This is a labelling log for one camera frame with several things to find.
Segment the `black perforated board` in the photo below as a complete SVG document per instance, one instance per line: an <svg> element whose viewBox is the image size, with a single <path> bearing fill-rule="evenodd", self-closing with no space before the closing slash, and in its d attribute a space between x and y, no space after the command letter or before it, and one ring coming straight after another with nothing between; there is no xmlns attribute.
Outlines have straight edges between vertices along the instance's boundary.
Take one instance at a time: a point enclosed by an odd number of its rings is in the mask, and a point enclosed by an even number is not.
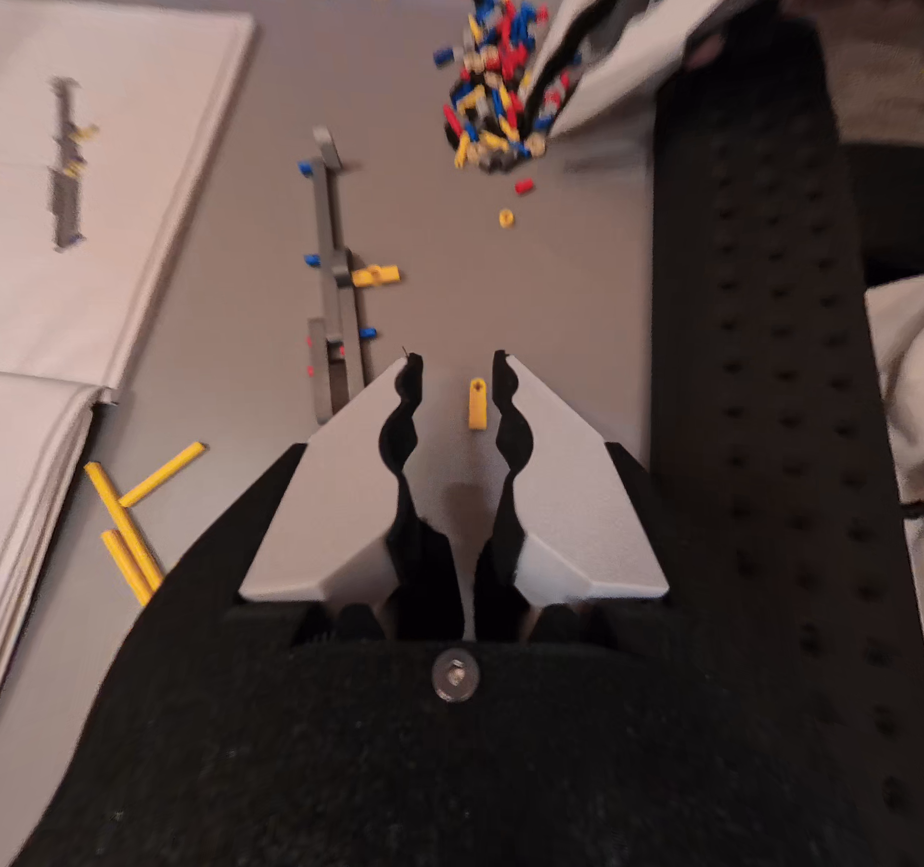
<svg viewBox="0 0 924 867"><path fill-rule="evenodd" d="M922 633L821 47L740 38L658 95L651 469L710 666L852 800L836 865L922 865Z"/></svg>

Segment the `open instruction booklet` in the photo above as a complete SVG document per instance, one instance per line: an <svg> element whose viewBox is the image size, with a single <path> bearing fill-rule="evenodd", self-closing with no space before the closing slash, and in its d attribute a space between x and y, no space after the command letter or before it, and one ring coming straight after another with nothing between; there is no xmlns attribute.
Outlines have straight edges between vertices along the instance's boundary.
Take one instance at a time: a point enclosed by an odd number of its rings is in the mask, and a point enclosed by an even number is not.
<svg viewBox="0 0 924 867"><path fill-rule="evenodd" d="M248 13L1 3L2 677L256 32Z"/></svg>

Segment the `pile of small colourful lego pieces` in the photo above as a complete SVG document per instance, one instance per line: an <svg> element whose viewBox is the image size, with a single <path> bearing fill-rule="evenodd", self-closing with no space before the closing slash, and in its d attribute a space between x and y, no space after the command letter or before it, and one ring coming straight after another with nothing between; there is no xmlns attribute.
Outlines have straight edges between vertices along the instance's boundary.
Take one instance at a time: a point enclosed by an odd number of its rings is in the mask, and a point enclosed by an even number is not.
<svg viewBox="0 0 924 867"><path fill-rule="evenodd" d="M545 92L533 129L522 128L523 91L537 52L537 35L549 21L545 4L528 0L471 0L461 44L433 53L436 68L456 69L442 107L444 134L454 167L485 174L510 173L546 151L552 125L578 84L578 51Z"/></svg>

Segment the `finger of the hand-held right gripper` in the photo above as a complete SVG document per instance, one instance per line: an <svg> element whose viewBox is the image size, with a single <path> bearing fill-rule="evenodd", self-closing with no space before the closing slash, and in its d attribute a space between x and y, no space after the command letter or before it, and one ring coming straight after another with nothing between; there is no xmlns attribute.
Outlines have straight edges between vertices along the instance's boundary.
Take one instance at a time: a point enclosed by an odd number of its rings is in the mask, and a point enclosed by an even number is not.
<svg viewBox="0 0 924 867"><path fill-rule="evenodd" d="M619 38L579 77L550 137L571 134L636 93L656 89L684 60L687 42L620 42Z"/></svg>
<svg viewBox="0 0 924 867"><path fill-rule="evenodd" d="M618 0L562 0L535 54L523 91L522 128L533 129L545 92L571 65L586 36L601 24Z"/></svg>

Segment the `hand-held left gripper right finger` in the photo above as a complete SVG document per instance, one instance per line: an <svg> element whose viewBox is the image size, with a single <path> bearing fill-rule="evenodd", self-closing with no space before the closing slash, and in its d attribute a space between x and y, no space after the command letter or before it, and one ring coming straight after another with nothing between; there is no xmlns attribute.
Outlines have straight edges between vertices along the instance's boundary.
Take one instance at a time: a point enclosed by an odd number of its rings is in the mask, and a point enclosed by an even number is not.
<svg viewBox="0 0 924 867"><path fill-rule="evenodd" d="M491 393L506 475L475 573L476 639L517 642L548 609L666 596L617 447L504 350L493 354Z"/></svg>

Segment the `long grey lego beam assembly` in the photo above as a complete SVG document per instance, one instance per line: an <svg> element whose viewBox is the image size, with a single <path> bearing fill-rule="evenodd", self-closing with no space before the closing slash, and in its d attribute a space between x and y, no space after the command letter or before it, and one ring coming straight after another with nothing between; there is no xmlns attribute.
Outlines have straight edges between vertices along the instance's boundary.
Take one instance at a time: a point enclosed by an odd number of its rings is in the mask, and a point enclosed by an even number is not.
<svg viewBox="0 0 924 867"><path fill-rule="evenodd" d="M317 253L308 255L306 261L311 262L317 270L321 287L321 256L334 248L348 249L342 238L336 191L337 176L344 172L345 166L334 138L326 126L315 126L312 136L317 146L317 154L300 163L299 170L311 181L313 189ZM351 270L352 253L350 250L349 252ZM345 335L343 342L330 344L327 340L322 295L321 314L308 319L308 378L318 425L328 423L367 385L362 344L375 339L377 334L375 330L361 326L357 288L354 287L354 290L358 331L350 336Z"/></svg>

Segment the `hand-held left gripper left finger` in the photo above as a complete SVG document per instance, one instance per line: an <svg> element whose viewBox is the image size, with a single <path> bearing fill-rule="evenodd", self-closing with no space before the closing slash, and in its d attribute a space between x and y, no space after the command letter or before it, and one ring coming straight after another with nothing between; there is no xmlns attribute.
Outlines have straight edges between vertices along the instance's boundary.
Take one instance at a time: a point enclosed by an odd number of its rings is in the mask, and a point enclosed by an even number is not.
<svg viewBox="0 0 924 867"><path fill-rule="evenodd" d="M418 513L405 468L418 445L424 363L390 365L309 440L239 595L384 610L406 641L455 641L464 608L447 537Z"/></svg>

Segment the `cluster of yellow lego pieces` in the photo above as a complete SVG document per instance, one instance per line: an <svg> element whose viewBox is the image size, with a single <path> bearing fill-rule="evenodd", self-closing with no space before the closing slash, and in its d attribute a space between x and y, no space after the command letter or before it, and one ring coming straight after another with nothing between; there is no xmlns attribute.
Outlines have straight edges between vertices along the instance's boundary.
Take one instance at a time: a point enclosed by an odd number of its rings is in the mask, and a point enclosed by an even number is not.
<svg viewBox="0 0 924 867"><path fill-rule="evenodd" d="M148 545L131 510L152 495L207 451L199 441L186 446L126 493L119 493L107 471L98 461L89 461L84 472L103 504L111 527L101 540L133 596L146 607L161 587L165 573Z"/></svg>

